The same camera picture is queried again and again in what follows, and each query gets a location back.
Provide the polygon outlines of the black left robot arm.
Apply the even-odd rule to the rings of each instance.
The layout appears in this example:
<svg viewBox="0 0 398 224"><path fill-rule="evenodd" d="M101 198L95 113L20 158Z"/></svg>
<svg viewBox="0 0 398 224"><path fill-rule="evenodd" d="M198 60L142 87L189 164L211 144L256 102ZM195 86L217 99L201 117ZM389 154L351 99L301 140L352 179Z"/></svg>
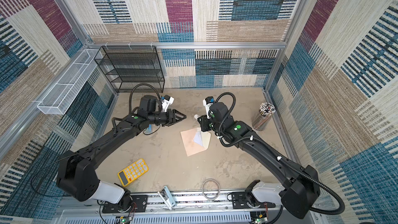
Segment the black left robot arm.
<svg viewBox="0 0 398 224"><path fill-rule="evenodd" d="M97 200L127 208L132 203L129 190L97 177L99 165L121 145L143 133L151 124L169 127L186 119L186 115L163 101L170 96L144 95L138 107L129 107L123 118L112 118L113 128L92 144L77 151L68 150L59 160L56 186L80 202Z"/></svg>

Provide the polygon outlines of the white letter with green border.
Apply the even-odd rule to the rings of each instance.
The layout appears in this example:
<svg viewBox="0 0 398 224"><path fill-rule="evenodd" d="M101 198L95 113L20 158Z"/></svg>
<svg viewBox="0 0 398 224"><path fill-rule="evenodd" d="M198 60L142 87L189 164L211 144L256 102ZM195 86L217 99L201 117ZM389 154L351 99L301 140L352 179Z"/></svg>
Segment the white letter with green border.
<svg viewBox="0 0 398 224"><path fill-rule="evenodd" d="M196 143L196 144L198 144L198 145L200 145L200 146L204 146L203 145L203 140L202 140L202 135L201 135L201 130L198 130L196 133L195 133L195 136L194 136L194 138L193 138L193 141Z"/></svg>

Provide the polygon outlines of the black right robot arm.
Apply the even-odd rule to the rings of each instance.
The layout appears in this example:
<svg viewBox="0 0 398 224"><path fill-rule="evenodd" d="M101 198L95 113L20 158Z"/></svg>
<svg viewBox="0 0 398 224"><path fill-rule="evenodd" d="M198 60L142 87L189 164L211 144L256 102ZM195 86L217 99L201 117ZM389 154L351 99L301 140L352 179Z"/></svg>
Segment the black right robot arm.
<svg viewBox="0 0 398 224"><path fill-rule="evenodd" d="M203 132L214 131L223 147L236 147L253 156L265 166L281 183L283 189L277 193L277 204L290 214L303 219L309 211L323 215L339 215L345 211L342 198L319 181L318 172L311 166L300 164L282 155L243 121L235 121L231 115L236 104L233 93L225 92L216 99L208 96L203 100L205 115L197 118ZM326 191L337 202L332 210L314 207L321 191Z"/></svg>

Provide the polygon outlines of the pink envelope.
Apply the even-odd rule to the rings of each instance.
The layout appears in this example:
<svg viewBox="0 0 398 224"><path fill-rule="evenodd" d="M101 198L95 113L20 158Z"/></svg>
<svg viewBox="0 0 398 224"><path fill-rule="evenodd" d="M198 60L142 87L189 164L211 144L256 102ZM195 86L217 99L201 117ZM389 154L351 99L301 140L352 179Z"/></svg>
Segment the pink envelope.
<svg viewBox="0 0 398 224"><path fill-rule="evenodd" d="M209 147L210 139L211 139L211 134L209 132L202 132L202 140L203 140L203 147L196 144L193 141L193 138L195 136L195 133L201 130L201 128L194 128L186 131L182 131L180 133L182 142L186 151L187 156L192 156L197 153L200 153L202 151L206 151Z"/></svg>

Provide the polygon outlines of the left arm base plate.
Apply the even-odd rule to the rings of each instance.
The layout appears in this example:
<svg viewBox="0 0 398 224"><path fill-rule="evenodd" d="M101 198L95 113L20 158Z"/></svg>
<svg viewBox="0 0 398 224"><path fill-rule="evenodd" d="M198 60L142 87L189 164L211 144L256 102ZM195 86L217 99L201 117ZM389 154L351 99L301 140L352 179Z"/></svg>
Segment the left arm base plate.
<svg viewBox="0 0 398 224"><path fill-rule="evenodd" d="M147 207L148 195L131 195L127 206L105 202L102 205L102 214L143 213Z"/></svg>

